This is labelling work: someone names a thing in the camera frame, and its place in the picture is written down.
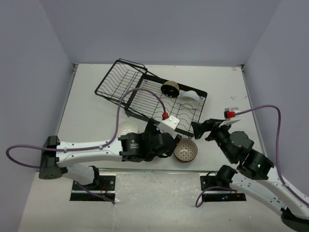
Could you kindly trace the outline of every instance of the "red clip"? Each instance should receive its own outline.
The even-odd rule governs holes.
[[[169,114],[168,113],[163,113],[162,114],[162,118],[163,118],[163,120],[168,119],[169,118]]]
[[[229,111],[229,112],[227,112],[226,116],[227,116],[227,118],[235,117],[235,112],[234,111]]]

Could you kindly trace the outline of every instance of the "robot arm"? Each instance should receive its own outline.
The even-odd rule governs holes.
[[[149,120],[145,132],[129,133],[118,140],[104,140],[89,143],[68,143],[59,141],[57,136],[50,136],[44,147],[56,148],[60,151],[43,151],[41,154],[40,179],[58,179],[66,177],[87,187],[99,184],[98,169],[80,163],[99,160],[150,162],[154,157],[171,156],[181,136],[172,137],[179,120],[173,116],[163,120],[158,126]],[[96,147],[85,150],[85,147]]]
[[[309,208],[304,203],[307,196],[289,182],[281,182],[274,164],[264,154],[252,149],[254,142],[245,132],[228,132],[231,125],[240,120],[235,116],[237,112],[238,108],[227,108],[225,120],[209,119],[191,124],[196,139],[210,131],[205,140],[214,140],[230,163],[239,164],[237,171],[224,165],[217,174],[218,183],[252,196],[280,215],[293,230],[309,231]]]

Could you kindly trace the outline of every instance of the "brown bowl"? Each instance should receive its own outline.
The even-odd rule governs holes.
[[[182,162],[191,162],[197,156],[197,145],[191,139],[181,139],[174,150],[174,156]]]
[[[174,81],[167,81],[161,86],[161,91],[165,96],[176,98],[179,96],[179,86]]]

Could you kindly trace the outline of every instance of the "wire dish rack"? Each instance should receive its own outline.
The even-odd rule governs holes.
[[[122,95],[129,89],[138,87],[149,89],[160,96],[168,114],[180,120],[175,131],[192,138],[194,134],[191,122],[199,122],[207,93],[178,83],[180,88],[179,96],[190,90],[195,91],[200,96],[199,107],[193,109],[189,104],[180,104],[179,98],[170,98],[161,92],[161,86],[166,81],[167,80],[148,71],[142,64],[119,59],[112,65],[100,82],[95,90],[95,94],[118,104]],[[157,98],[145,91],[129,93],[122,101],[121,107],[125,109],[127,116],[132,116],[144,121],[153,118],[158,123],[162,120],[162,105]]]

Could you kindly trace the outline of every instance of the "white bowl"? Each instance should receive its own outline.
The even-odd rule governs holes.
[[[179,97],[179,103],[188,109],[197,109],[200,104],[199,95],[193,91],[187,91]]]
[[[135,122],[132,121],[124,121],[119,123],[117,137],[119,138],[121,135],[126,135],[129,133],[138,133],[139,127]]]

